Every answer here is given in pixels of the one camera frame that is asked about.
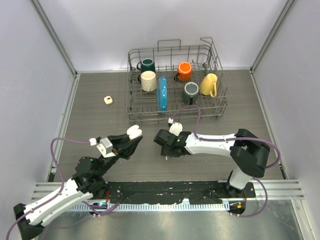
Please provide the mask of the white earbud charging case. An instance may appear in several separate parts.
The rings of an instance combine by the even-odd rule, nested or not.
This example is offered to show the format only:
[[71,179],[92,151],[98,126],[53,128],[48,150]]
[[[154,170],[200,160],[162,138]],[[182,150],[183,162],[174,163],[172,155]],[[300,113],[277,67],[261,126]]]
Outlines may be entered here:
[[130,140],[133,140],[142,136],[142,133],[143,131],[140,129],[140,126],[137,124],[129,127],[126,131],[126,134],[128,135]]

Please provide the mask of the beige earbud charging case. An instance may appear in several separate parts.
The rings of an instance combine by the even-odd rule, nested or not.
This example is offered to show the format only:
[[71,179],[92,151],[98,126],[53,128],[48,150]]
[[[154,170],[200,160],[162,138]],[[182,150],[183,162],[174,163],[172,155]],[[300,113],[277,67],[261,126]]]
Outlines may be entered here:
[[103,100],[104,100],[104,103],[105,103],[106,105],[110,105],[110,104],[113,103],[113,99],[112,99],[111,96],[106,96],[106,97],[104,97]]

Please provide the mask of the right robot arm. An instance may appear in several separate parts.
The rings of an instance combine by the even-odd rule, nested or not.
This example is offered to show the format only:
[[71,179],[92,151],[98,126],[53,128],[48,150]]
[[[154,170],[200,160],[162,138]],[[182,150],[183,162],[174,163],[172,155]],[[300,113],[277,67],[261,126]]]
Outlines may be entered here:
[[161,146],[160,154],[166,157],[211,154],[233,159],[237,168],[231,171],[225,186],[227,196],[233,198],[243,193],[251,179],[265,175],[270,154],[268,144],[243,128],[228,135],[196,135],[190,131],[175,134],[161,129],[153,141]]

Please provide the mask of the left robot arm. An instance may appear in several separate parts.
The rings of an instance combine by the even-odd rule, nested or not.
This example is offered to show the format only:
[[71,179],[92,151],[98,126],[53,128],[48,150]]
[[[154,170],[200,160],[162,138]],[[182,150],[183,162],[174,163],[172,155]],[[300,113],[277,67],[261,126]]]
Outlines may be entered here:
[[34,203],[14,206],[14,225],[18,227],[21,238],[32,240],[39,236],[56,217],[80,202],[102,199],[107,192],[104,174],[117,160],[130,159],[142,138],[142,130],[136,129],[121,135],[87,140],[86,144],[98,148],[98,158],[81,157],[75,167],[76,173],[67,181],[63,180],[60,188]]

